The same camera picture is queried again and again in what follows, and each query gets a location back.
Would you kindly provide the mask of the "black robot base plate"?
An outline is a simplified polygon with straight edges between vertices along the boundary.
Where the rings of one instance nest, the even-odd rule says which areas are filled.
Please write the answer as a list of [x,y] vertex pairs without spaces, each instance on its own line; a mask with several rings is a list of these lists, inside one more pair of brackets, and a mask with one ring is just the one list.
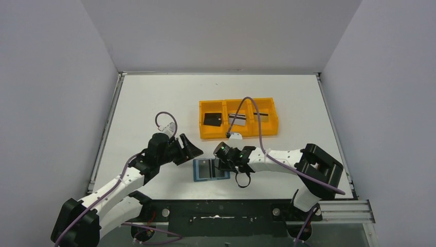
[[166,225],[183,237],[286,237],[305,220],[322,219],[320,210],[303,212],[290,199],[152,200],[130,221]]

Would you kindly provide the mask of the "blue leather card holder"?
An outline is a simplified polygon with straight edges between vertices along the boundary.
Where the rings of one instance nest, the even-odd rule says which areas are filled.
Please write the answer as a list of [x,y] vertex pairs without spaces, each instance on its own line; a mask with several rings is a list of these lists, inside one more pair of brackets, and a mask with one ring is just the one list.
[[193,160],[193,181],[206,182],[230,179],[230,172],[222,167],[218,158],[199,158]]

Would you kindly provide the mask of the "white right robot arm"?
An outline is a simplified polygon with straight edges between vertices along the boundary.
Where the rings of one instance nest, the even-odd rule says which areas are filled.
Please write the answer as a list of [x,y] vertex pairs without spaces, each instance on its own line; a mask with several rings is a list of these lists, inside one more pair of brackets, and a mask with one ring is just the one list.
[[213,152],[221,167],[236,174],[280,172],[296,175],[303,183],[293,196],[293,207],[310,211],[321,200],[333,200],[345,195],[338,188],[344,170],[343,164],[315,144],[297,150],[265,150],[245,146],[242,149],[221,142]]

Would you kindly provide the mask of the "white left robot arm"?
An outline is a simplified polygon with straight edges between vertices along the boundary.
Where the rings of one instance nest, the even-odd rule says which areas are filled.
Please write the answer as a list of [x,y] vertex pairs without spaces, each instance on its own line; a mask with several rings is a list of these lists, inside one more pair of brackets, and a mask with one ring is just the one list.
[[55,246],[97,246],[100,239],[124,222],[150,211],[151,198],[139,188],[153,179],[162,165],[181,165],[203,154],[181,134],[155,133],[148,146],[129,158],[121,174],[80,200],[61,207],[51,233]]

